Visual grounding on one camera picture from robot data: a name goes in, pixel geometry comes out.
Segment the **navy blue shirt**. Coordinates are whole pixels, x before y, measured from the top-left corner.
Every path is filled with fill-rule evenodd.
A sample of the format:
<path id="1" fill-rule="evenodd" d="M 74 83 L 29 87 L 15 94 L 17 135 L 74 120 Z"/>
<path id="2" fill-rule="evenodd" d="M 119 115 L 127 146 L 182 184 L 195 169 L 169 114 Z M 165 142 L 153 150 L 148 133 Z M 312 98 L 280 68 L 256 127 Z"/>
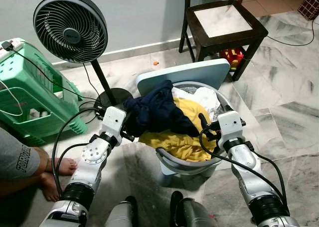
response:
<path id="1" fill-rule="evenodd" d="M 191 137 L 198 136 L 198 129 L 174 104 L 172 88 L 173 83 L 165 80 L 150 93 L 125 100 L 123 106 L 128 118 L 134 118 L 137 122 L 135 137 L 141 137 L 145 132 L 161 133 L 166 130 Z"/>

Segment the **white cloth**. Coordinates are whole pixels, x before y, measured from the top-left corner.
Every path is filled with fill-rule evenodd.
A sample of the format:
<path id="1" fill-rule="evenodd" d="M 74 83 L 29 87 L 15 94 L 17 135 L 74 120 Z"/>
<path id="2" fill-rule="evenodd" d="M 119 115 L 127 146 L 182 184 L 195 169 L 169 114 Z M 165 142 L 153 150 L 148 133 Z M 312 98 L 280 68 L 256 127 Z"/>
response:
<path id="1" fill-rule="evenodd" d="M 211 88 L 205 86 L 183 86 L 182 88 L 173 87 L 171 92 L 173 97 L 198 102 L 207 111 L 212 121 L 216 121 L 217 115 L 222 111 L 217 93 Z"/>

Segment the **yellow shirt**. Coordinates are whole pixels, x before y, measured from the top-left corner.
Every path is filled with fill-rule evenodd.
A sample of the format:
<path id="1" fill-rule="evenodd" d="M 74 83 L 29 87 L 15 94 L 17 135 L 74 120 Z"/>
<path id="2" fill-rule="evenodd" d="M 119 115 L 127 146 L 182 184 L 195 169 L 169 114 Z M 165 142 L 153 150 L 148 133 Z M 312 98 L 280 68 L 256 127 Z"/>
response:
<path id="1" fill-rule="evenodd" d="M 198 131 L 202 130 L 199 114 L 203 114 L 205 120 L 210 122 L 209 113 L 198 102 L 177 97 L 173 98 L 173 102 L 191 120 Z M 161 133 L 143 133 L 138 141 L 153 149 L 162 148 L 174 157 L 189 162 L 212 159 L 212 156 L 201 148 L 199 138 L 187 134 L 176 134 L 170 130 Z"/>

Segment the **grey metal basin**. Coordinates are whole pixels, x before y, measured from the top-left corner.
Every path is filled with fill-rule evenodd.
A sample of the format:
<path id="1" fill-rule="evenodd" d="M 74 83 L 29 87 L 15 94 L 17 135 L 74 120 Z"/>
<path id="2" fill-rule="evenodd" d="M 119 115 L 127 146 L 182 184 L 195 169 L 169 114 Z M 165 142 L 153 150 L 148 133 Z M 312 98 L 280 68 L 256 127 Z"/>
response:
<path id="1" fill-rule="evenodd" d="M 232 111 L 233 106 L 216 88 L 194 81 L 173 84 L 173 102 L 201 131 L 210 122 L 217 121 L 218 115 Z M 145 133 L 139 138 L 143 144 L 155 149 L 161 162 L 164 177 L 176 175 L 198 175 L 210 177 L 216 166 L 221 163 L 219 156 L 227 154 L 219 139 L 221 132 L 214 130 L 203 135 L 203 145 L 198 137 L 176 134 L 169 130 L 162 133 Z"/>

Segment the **light blue plastic chair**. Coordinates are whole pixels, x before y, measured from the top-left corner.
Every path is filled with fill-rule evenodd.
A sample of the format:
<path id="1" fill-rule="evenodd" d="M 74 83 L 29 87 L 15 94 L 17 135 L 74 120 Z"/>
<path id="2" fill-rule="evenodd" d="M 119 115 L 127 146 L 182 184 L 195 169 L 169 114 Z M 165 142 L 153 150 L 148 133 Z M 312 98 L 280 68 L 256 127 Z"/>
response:
<path id="1" fill-rule="evenodd" d="M 234 108 L 228 99 L 218 91 L 225 81 L 229 70 L 230 64 L 227 60 L 214 59 L 153 70 L 140 74 L 135 81 L 141 95 L 150 93 L 153 88 L 165 80 L 171 81 L 176 88 L 182 88 L 183 86 L 205 86 L 211 88 L 217 93 L 217 98 L 222 106 L 220 113 L 223 113 Z M 200 175 L 206 180 L 212 175 L 216 166 L 221 163 L 221 159 L 216 157 L 203 162 L 187 162 L 179 160 L 164 149 L 157 149 L 157 157 L 161 170 L 158 182 L 164 188 L 168 188 L 171 186 L 172 181 L 182 176 Z"/>

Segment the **grey right robot leg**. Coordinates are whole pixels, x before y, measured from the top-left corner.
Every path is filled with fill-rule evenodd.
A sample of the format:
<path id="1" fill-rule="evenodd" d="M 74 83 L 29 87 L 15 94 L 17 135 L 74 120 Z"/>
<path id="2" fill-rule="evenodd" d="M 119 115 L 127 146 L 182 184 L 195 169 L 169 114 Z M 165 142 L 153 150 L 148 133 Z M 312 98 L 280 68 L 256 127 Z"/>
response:
<path id="1" fill-rule="evenodd" d="M 193 198 L 173 191 L 169 202 L 169 227 L 220 227 L 214 215 Z"/>

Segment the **grey robot leg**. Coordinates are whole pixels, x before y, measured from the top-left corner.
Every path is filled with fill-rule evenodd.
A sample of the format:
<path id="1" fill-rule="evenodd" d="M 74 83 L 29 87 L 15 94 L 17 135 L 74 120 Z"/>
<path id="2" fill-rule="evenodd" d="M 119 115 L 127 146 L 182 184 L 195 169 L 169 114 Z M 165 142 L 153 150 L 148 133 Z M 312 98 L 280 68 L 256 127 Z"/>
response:
<path id="1" fill-rule="evenodd" d="M 169 202 L 169 227 L 220 227 L 214 215 L 193 198 L 173 191 Z"/>
<path id="2" fill-rule="evenodd" d="M 133 196 L 126 197 L 110 211 L 105 227 L 139 227 L 137 200 Z"/>

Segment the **dark wooden side table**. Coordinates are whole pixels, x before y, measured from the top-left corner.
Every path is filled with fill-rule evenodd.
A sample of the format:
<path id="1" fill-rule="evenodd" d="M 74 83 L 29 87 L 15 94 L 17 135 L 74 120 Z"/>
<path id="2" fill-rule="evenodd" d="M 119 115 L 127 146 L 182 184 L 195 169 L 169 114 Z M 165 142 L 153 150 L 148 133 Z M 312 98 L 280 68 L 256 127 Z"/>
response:
<path id="1" fill-rule="evenodd" d="M 262 23 L 242 6 L 242 1 L 222 0 L 192 6 L 191 0 L 184 0 L 178 51 L 187 50 L 191 60 L 198 62 L 226 49 L 240 49 L 244 56 L 232 75 L 233 81 L 239 80 L 268 35 Z"/>

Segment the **grey left robot leg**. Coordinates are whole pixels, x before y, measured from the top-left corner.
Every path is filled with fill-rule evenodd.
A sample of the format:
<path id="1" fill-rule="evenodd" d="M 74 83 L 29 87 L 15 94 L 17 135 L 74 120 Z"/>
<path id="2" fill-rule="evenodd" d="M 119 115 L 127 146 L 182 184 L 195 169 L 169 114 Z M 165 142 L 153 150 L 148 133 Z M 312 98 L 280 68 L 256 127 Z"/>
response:
<path id="1" fill-rule="evenodd" d="M 110 211 L 105 227 L 139 227 L 137 200 L 133 196 L 126 197 Z"/>

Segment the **green plastic stool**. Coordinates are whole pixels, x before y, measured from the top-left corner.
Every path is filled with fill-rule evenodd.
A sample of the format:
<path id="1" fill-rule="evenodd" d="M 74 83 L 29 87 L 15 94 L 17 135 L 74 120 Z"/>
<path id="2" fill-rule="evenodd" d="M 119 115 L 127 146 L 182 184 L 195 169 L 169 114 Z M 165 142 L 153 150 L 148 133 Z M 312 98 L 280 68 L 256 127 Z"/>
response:
<path id="1" fill-rule="evenodd" d="M 21 50 L 0 53 L 0 124 L 27 144 L 45 145 L 70 118 L 64 130 L 85 133 L 86 123 L 76 117 L 79 93 L 34 45 L 25 42 Z"/>

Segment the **person leg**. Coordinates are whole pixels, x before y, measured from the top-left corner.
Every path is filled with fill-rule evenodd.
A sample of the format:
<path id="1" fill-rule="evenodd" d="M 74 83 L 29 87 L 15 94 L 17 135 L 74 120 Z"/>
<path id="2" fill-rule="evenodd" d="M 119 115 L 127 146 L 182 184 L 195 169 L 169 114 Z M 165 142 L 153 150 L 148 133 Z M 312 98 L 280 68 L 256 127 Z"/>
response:
<path id="1" fill-rule="evenodd" d="M 38 147 L 21 143 L 0 128 L 0 199 L 40 184 L 50 157 Z"/>

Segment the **black standing fan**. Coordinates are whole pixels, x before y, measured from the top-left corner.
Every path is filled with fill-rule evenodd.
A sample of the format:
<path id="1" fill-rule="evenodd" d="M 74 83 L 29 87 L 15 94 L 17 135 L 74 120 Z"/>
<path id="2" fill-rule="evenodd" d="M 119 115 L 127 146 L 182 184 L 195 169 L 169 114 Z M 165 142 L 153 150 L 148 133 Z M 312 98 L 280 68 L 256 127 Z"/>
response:
<path id="1" fill-rule="evenodd" d="M 132 94 L 123 88 L 111 88 L 98 58 L 109 41 L 102 12 L 91 0 L 42 0 L 33 13 L 33 26 L 39 42 L 57 58 L 70 63 L 89 63 L 103 92 L 97 105 L 123 109 Z"/>

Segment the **white power strip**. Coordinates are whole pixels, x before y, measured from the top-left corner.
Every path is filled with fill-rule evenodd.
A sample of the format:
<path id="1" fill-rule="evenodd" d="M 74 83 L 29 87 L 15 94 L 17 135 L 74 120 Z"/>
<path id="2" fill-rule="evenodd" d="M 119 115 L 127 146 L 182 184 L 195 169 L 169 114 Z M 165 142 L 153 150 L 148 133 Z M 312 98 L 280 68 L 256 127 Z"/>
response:
<path id="1" fill-rule="evenodd" d="M 25 40 L 23 38 L 10 38 L 9 40 L 0 41 L 0 53 L 11 53 L 23 49 Z"/>

